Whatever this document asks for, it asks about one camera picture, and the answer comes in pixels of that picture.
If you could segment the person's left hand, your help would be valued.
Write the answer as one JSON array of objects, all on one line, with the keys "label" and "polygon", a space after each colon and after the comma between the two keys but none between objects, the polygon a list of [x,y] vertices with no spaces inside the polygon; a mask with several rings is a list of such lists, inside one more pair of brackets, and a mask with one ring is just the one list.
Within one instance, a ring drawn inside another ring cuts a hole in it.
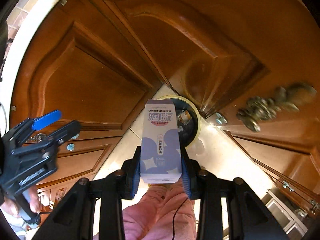
[{"label": "person's left hand", "polygon": [[37,194],[37,187],[33,185],[21,196],[17,196],[14,199],[4,197],[4,202],[1,205],[1,210],[13,217],[19,218],[21,216],[20,211],[22,208],[26,208],[29,204],[29,210],[33,213],[40,213],[42,204]]}]

